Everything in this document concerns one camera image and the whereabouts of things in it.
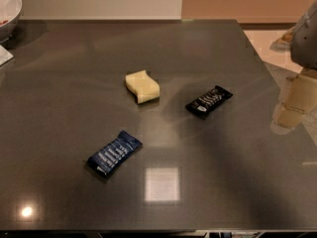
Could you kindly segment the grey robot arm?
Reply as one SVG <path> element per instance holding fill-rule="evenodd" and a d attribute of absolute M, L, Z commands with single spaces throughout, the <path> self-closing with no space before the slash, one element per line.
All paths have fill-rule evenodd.
<path fill-rule="evenodd" d="M 291 60 L 302 66 L 295 76 L 288 76 L 275 106 L 271 130 L 279 135 L 295 129 L 317 106 L 317 1 L 289 32 Z"/>

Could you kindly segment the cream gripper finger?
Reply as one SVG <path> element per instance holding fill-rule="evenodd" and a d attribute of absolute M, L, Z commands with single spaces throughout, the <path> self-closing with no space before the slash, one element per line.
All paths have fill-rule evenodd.
<path fill-rule="evenodd" d="M 317 106 L 317 70 L 304 68 L 283 81 L 278 104 L 272 114 L 271 130 L 284 135 L 295 129 Z"/>

